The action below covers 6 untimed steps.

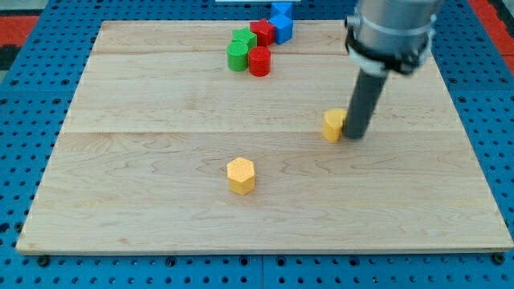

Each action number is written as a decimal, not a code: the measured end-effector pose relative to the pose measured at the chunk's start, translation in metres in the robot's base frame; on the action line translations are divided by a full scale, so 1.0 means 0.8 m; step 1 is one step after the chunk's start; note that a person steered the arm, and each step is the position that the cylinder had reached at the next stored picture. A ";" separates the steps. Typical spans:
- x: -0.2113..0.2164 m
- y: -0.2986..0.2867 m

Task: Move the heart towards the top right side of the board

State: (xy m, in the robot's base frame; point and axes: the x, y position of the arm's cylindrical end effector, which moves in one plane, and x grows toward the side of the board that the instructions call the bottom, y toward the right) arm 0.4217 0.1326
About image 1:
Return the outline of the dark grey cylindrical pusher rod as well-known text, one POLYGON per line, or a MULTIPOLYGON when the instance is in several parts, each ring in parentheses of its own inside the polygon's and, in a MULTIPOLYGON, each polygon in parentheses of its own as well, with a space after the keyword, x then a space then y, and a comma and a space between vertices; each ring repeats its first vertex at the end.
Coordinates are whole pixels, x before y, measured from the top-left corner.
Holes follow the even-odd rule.
POLYGON ((387 75, 371 75, 364 70, 359 71, 342 130, 345 137, 353 140, 364 137, 387 75))

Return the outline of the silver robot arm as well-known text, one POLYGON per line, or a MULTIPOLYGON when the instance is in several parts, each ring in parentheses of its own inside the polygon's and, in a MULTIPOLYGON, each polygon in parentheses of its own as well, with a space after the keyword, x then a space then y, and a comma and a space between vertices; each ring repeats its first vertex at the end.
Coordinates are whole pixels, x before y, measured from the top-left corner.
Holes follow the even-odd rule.
POLYGON ((347 138, 364 137, 388 74, 411 75, 430 54, 442 0, 359 0, 345 19, 345 49, 360 70, 345 123, 347 138))

